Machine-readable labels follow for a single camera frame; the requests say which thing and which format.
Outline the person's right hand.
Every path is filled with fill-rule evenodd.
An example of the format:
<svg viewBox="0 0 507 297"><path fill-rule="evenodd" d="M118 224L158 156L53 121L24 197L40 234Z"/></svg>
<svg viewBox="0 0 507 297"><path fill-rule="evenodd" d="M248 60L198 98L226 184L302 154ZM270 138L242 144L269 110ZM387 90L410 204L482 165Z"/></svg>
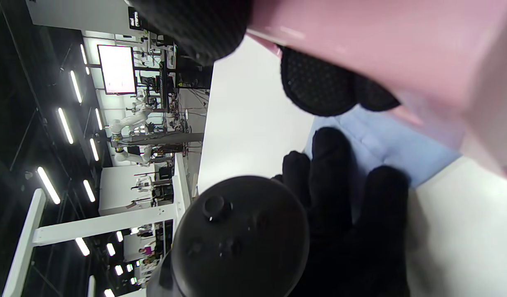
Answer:
<svg viewBox="0 0 507 297"><path fill-rule="evenodd" d="M203 66L229 56L242 43L253 14L251 0L129 0L159 32L173 38ZM315 116L338 116L356 105L389 111L400 102L379 83L294 49L281 51L285 95Z"/></svg>

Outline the person's left hand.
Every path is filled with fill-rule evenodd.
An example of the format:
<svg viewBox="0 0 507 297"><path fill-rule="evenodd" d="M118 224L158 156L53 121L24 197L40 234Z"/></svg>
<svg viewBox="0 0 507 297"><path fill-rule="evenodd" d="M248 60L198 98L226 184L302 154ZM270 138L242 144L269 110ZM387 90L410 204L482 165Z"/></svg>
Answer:
<svg viewBox="0 0 507 297"><path fill-rule="evenodd" d="M355 157L347 137L323 127L312 157L291 151L274 176L308 216L310 250L291 297L408 297L405 229L409 181L383 165L366 175L361 212L353 221Z"/></svg>

